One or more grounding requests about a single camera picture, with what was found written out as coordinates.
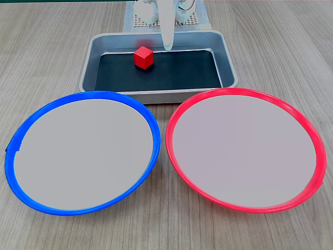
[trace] wooden table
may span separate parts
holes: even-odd
[[[326,146],[324,185],[295,209],[253,215],[200,197],[176,174],[162,141],[132,195],[76,217],[37,212],[7,184],[5,148],[33,112],[78,91],[90,39],[121,32],[125,3],[0,4],[0,249],[317,250],[333,246],[333,2],[208,1],[239,87],[300,110]],[[164,140],[177,105],[149,106]]]

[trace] silver tray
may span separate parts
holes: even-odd
[[[79,83],[81,92],[94,91],[99,61],[106,54],[134,53],[146,46],[155,52],[165,52],[161,34],[156,33],[105,33],[92,38],[85,59]],[[214,30],[176,31],[171,51],[207,50],[213,55],[217,74],[222,88],[235,87],[238,83],[223,35]],[[191,96],[211,90],[181,89],[119,92],[143,104],[181,103]]]

